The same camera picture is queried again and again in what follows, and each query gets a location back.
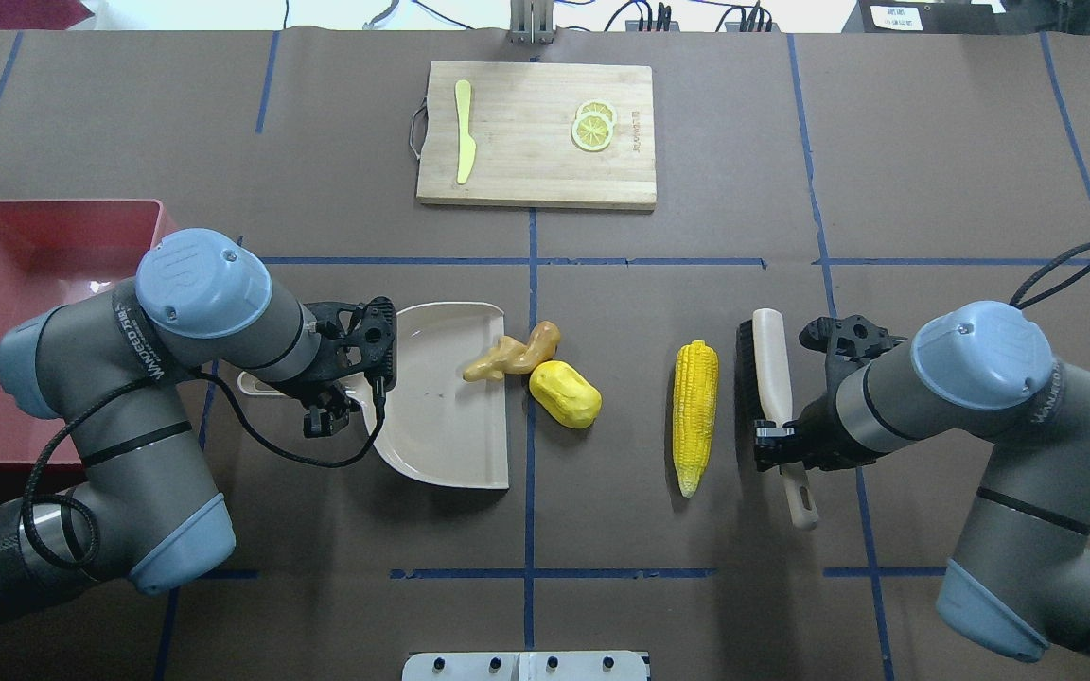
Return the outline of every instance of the white brush handle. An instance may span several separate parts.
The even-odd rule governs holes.
[[[776,311],[755,311],[751,315],[751,335],[756,351],[756,381],[760,404],[764,416],[784,426],[792,421],[792,385],[788,376],[788,354],[785,348],[785,318]],[[819,509],[810,478],[799,462],[779,466],[785,484],[788,514],[798,530],[814,530],[819,523]]]

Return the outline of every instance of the gray tabletop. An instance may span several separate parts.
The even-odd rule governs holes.
[[[531,57],[653,66],[657,210],[415,203],[429,61]],[[731,409],[754,307],[911,333],[1090,241],[1090,39],[0,33],[0,198],[28,197],[162,199],[304,301],[487,301],[520,337],[553,319],[605,410],[570,431],[511,380],[511,488],[456,491],[376,457],[276,460],[190,385],[238,550],[165,598],[109,584],[0,628],[1,678],[398,678],[412,652],[532,648],[647,650],[662,680],[1090,678],[1082,656],[1013,662],[935,613],[986,445],[947,434],[813,473],[823,522],[799,534],[778,478],[736,458]],[[1029,317],[1090,368],[1090,277]],[[722,384],[683,500],[667,405],[693,338]],[[804,404],[821,357],[790,358]],[[300,451],[360,443],[300,442],[291,401],[247,410]]]

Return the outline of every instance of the wooden cutting board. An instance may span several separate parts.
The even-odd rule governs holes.
[[[455,86],[472,85],[473,169],[457,182]],[[570,141],[590,99],[617,109],[608,147]],[[433,61],[416,197],[424,204],[654,210],[654,81],[649,66]]]

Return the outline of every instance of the dustpan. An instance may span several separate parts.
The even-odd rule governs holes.
[[[507,488],[506,385],[467,384],[462,368],[502,336],[502,311],[489,303],[440,302],[398,312],[398,387],[385,402],[376,451],[393,470],[423,483],[477,490]],[[376,424],[363,376],[342,379]],[[239,376],[249,396],[280,392]]]

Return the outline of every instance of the light blue joint cap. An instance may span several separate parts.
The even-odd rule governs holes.
[[[1045,636],[952,559],[944,571],[936,612],[961,636],[1020,662],[1037,662],[1051,647]]]
[[[1042,329],[1007,303],[959,307],[925,324],[911,343],[911,363],[928,389],[970,410],[1018,405],[1054,372]]]
[[[60,415],[48,405],[39,391],[36,349],[39,348],[39,336],[45,331],[48,318],[62,306],[58,305],[43,315],[34,316],[5,332],[3,340],[0,340],[0,385],[3,392],[16,400],[19,410],[32,417],[57,418]]]
[[[242,331],[271,302],[268,268],[211,229],[169,233],[142,258],[135,288],[156,325],[187,338]]]
[[[129,581],[143,594],[161,594],[217,568],[232,552],[233,523],[218,491],[133,566]]]

